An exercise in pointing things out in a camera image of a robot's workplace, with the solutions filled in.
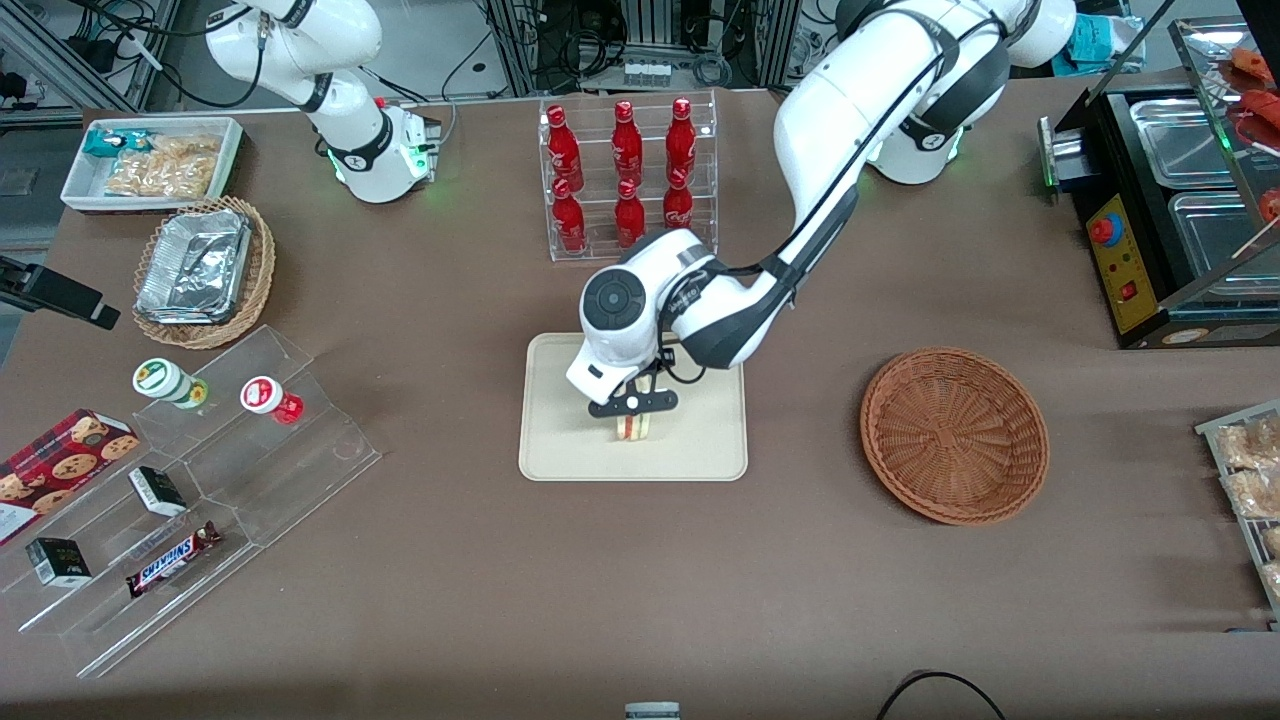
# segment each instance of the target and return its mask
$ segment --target brown wicker basket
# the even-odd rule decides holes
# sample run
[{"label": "brown wicker basket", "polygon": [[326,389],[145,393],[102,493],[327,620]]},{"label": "brown wicker basket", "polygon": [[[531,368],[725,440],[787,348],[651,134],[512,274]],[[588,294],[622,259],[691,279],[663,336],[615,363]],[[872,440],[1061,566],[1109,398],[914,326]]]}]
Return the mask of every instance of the brown wicker basket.
[{"label": "brown wicker basket", "polygon": [[1016,515],[1044,484],[1048,430],[1004,368],[955,347],[899,355],[872,378],[863,448],[884,487],[951,525]]},{"label": "brown wicker basket", "polygon": [[[262,306],[266,305],[266,296],[271,292],[271,273],[275,270],[275,241],[271,238],[271,228],[262,222],[262,215],[252,205],[236,197],[219,197],[183,208],[179,214],[212,213],[215,210],[236,210],[253,222],[253,236],[250,238],[250,255],[246,261],[244,279],[241,284],[239,307],[232,319],[221,325],[161,325],[152,323],[133,311],[133,320],[142,328],[142,332],[156,342],[177,345],[187,350],[209,350],[219,345],[238,338],[253,328]],[[133,273],[133,291],[142,290],[142,279],[146,278],[147,268],[151,265],[151,254],[156,247],[156,238],[160,237],[160,228],[151,233],[151,241],[142,251],[142,261]]]}]

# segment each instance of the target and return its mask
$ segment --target small black box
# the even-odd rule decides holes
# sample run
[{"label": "small black box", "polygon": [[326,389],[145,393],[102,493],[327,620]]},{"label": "small black box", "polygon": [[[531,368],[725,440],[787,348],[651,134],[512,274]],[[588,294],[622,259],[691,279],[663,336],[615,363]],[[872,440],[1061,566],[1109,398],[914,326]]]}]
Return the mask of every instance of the small black box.
[{"label": "small black box", "polygon": [[169,475],[155,468],[140,465],[129,470],[129,482],[142,498],[142,505],[152,512],[174,518],[187,510],[187,502],[182,500],[182,493],[173,486]]},{"label": "small black box", "polygon": [[36,568],[36,577],[46,585],[76,588],[93,579],[76,541],[36,538],[27,544],[27,557]]}]

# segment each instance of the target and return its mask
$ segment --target stainless steel tray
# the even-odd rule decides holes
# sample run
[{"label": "stainless steel tray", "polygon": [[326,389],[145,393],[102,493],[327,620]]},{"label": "stainless steel tray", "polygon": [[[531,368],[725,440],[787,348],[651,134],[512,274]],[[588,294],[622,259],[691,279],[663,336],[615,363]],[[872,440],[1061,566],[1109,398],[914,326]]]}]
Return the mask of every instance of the stainless steel tray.
[{"label": "stainless steel tray", "polygon": [[1170,190],[1231,187],[1222,149],[1193,99],[1144,100],[1129,108],[1156,181]]},{"label": "stainless steel tray", "polygon": [[[1178,234],[1196,277],[1231,258],[1249,237],[1253,222],[1239,192],[1181,192],[1169,201]],[[1219,282],[1215,295],[1280,296],[1280,259],[1267,254]]]}]

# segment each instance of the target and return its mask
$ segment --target brown table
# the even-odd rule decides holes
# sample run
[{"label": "brown table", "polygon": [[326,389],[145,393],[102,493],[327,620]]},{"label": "brown table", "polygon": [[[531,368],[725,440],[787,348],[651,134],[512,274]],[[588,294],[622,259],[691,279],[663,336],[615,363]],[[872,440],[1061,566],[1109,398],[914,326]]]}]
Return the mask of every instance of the brown table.
[{"label": "brown table", "polygon": [[[387,456],[102,680],[4,630],[0,716],[870,717],[920,667],[1011,717],[1276,717],[1280,637],[1192,425],[1280,395],[1280,351],[1120,352],[1068,202],[1037,188],[1034,120],[1079,83],[1020,81],[928,187],[864,179],[860,209],[746,365],[750,469],[731,484],[540,484],[516,464],[525,347],[576,329],[590,268],[547,258],[536,104],[466,106],[433,187],[352,200],[302,115],[242,115],[236,193],[271,224],[264,315]],[[723,256],[791,204],[776,100],[719,94]],[[49,264],[118,307],[154,217],[68,211]],[[1007,523],[904,509],[856,442],[895,354],[1009,368],[1052,438]],[[17,447],[73,407],[128,416],[143,357],[212,354],[40,313],[0,375]],[[896,717],[986,717],[938,680]]]}]

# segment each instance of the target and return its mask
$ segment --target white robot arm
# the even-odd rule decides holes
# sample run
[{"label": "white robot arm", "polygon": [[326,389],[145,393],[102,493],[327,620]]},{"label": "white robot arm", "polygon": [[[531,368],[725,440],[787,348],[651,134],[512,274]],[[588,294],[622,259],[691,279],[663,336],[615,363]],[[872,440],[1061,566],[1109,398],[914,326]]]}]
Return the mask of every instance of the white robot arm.
[{"label": "white robot arm", "polygon": [[[579,304],[586,338],[567,372],[590,413],[675,406],[673,392],[634,383],[669,368],[667,328],[704,368],[746,360],[844,229],[869,156],[879,150],[877,168],[891,179],[937,177],[956,132],[1000,97],[1010,65],[1048,61],[1074,19],[1071,0],[844,0],[844,41],[773,126],[795,205],[790,237],[756,265],[731,269],[687,229],[654,233],[594,274]],[[748,274],[759,277],[745,286]]]},{"label": "white robot arm", "polygon": [[422,118],[379,108],[351,70],[372,60],[383,44],[381,24],[369,3],[253,0],[211,14],[206,24],[246,6],[259,13],[206,35],[209,53],[232,77],[256,78],[306,113],[352,195],[388,202],[431,174]]}]

